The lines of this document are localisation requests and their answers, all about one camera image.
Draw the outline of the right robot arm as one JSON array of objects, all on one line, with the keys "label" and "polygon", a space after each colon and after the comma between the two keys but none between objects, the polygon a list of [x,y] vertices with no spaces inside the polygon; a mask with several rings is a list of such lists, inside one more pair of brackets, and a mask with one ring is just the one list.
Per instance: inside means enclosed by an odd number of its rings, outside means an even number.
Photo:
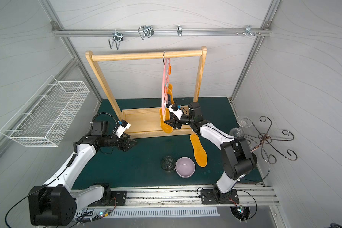
[{"label": "right robot arm", "polygon": [[165,118],[163,123],[173,129],[181,129],[183,125],[188,125],[192,129],[190,140],[194,149],[194,158],[200,167],[205,167],[208,161],[200,136],[220,149],[223,174],[214,184],[213,195],[214,199],[222,202],[227,197],[235,196],[232,192],[234,186],[255,169],[257,157],[250,150],[243,136],[228,135],[205,119],[198,102],[189,103],[188,108],[189,112],[185,114],[179,105],[169,104],[164,109],[168,110],[170,117]]}]

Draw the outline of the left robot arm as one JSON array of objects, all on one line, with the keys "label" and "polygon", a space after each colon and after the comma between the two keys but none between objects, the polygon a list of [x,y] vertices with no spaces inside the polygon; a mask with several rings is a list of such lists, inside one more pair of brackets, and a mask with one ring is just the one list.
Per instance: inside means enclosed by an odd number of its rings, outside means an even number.
[{"label": "left robot arm", "polygon": [[121,137],[86,135],[74,142],[72,155],[60,169],[42,186],[34,186],[30,190],[28,204],[31,224],[66,226],[81,209],[97,201],[113,201],[109,184],[95,184],[76,194],[71,194],[71,190],[86,164],[102,147],[118,147],[127,152],[137,143],[128,134]]}]

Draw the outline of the yellow insole front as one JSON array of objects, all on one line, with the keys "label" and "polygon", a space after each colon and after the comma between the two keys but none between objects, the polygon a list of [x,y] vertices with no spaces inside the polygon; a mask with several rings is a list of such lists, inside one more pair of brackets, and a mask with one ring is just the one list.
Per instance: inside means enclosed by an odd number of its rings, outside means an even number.
[{"label": "yellow insole front", "polygon": [[208,157],[206,151],[201,145],[198,135],[190,135],[190,141],[193,146],[194,158],[196,160],[196,163],[202,168],[206,167],[208,163]]}]

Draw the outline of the pink clip hanger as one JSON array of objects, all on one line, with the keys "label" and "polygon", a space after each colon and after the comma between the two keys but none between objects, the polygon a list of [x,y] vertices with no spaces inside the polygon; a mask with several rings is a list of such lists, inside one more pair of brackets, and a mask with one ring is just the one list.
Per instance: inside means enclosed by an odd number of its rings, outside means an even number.
[{"label": "pink clip hanger", "polygon": [[171,59],[165,57],[165,52],[163,53],[162,58],[164,67],[163,67],[163,75],[162,75],[162,94],[161,94],[161,106],[163,111],[166,110],[168,104],[168,89],[169,89],[169,76],[171,74]]}]

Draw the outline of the wooden clothes rack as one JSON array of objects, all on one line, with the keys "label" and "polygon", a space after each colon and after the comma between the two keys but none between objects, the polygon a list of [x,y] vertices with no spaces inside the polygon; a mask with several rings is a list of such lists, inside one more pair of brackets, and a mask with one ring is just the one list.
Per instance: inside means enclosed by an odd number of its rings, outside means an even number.
[{"label": "wooden clothes rack", "polygon": [[161,128],[163,116],[160,116],[161,111],[159,107],[121,110],[100,68],[99,62],[144,59],[162,59],[167,61],[171,58],[199,57],[199,66],[193,96],[193,101],[197,102],[200,95],[200,87],[207,57],[206,46],[203,46],[201,47],[201,49],[198,50],[107,55],[95,55],[92,51],[89,50],[85,53],[85,57],[89,62],[89,65],[91,66],[95,76],[97,77],[101,88],[105,92],[105,95],[108,98],[117,117],[120,120],[125,120],[131,124],[131,127],[125,131],[127,134],[131,135],[133,138],[150,138],[172,135],[190,135],[192,133],[191,129],[187,129],[186,127],[182,127],[180,130],[174,130],[170,133],[164,132]]}]

